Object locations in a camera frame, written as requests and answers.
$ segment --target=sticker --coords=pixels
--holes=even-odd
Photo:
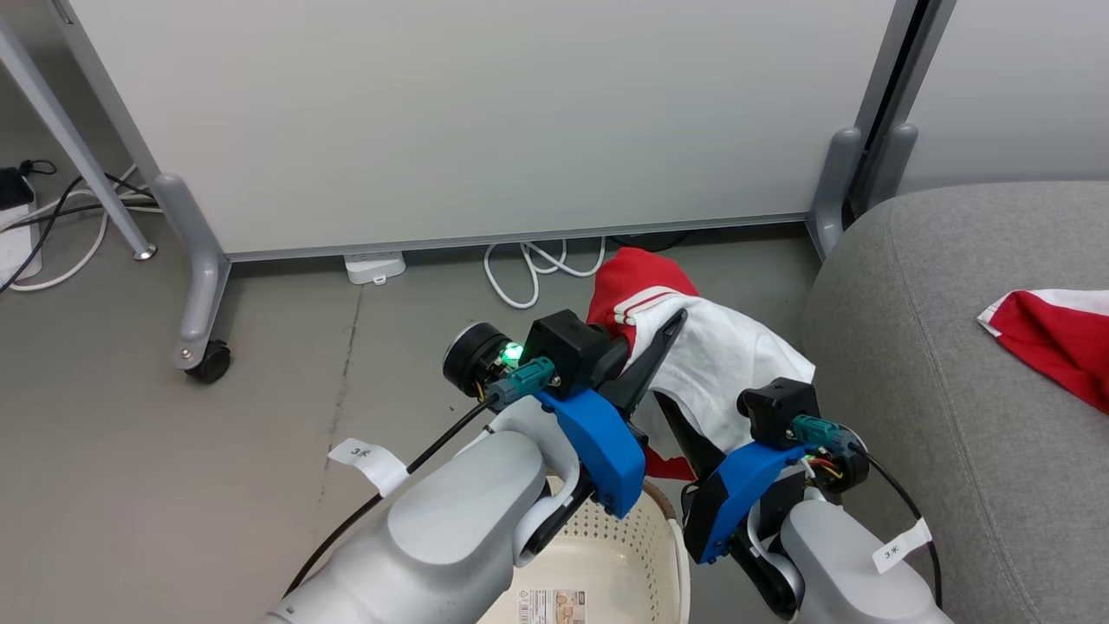
[[[587,624],[586,592],[520,590],[516,624]]]
[[[902,533],[891,540],[891,542],[878,549],[873,557],[874,565],[878,566],[878,574],[885,574],[891,567],[897,564],[905,555],[919,549],[932,541],[932,532],[924,519],[916,521],[913,529]]]
[[[366,444],[354,438],[332,449],[327,457],[336,462],[360,470],[370,483],[386,498],[408,479],[408,467],[388,449]]]

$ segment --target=red and white garment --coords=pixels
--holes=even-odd
[[[651,390],[672,399],[698,433],[730,453],[751,442],[750,423],[735,409],[740,392],[775,378],[810,382],[814,368],[762,324],[699,296],[676,262],[638,248],[621,248],[597,272],[587,320],[627,337],[631,365],[682,308],[685,326]],[[650,439],[649,477],[692,479],[653,399],[634,422]]]
[[[978,323],[1024,364],[1109,413],[1109,290],[1013,290]]]

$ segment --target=caster wheel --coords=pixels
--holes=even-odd
[[[227,344],[222,340],[210,340],[201,364],[185,371],[185,375],[203,385],[210,385],[218,381],[227,372],[228,367],[231,367],[231,349],[227,349]]]

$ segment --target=green led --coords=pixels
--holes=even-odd
[[[506,367],[517,368],[520,366],[520,357],[523,356],[523,346],[510,342],[505,346],[505,349],[500,350],[500,361],[505,364]]]

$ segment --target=gray fabric sofa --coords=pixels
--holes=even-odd
[[[1109,183],[889,200],[848,228],[805,310],[822,412],[920,507],[956,623],[1109,622],[1109,415],[975,321],[1045,287],[1109,288]],[[876,473],[846,505],[881,539],[913,524]],[[910,561],[930,582],[927,554]]]

